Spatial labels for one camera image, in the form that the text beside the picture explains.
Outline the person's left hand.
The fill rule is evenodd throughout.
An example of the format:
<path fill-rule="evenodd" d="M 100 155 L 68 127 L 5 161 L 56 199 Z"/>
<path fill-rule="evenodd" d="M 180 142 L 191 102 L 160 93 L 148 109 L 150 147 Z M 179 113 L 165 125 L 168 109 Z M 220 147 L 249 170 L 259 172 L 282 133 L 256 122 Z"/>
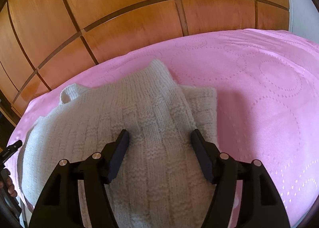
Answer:
<path fill-rule="evenodd" d="M 15 190 L 15 186 L 12 182 L 12 179 L 10 178 L 10 176 L 7 177 L 7 179 L 5 181 L 0 181 L 0 188 L 4 188 L 7 187 L 7 191 L 9 193 L 9 195 L 12 198 L 16 198 L 17 197 L 17 191 Z"/>

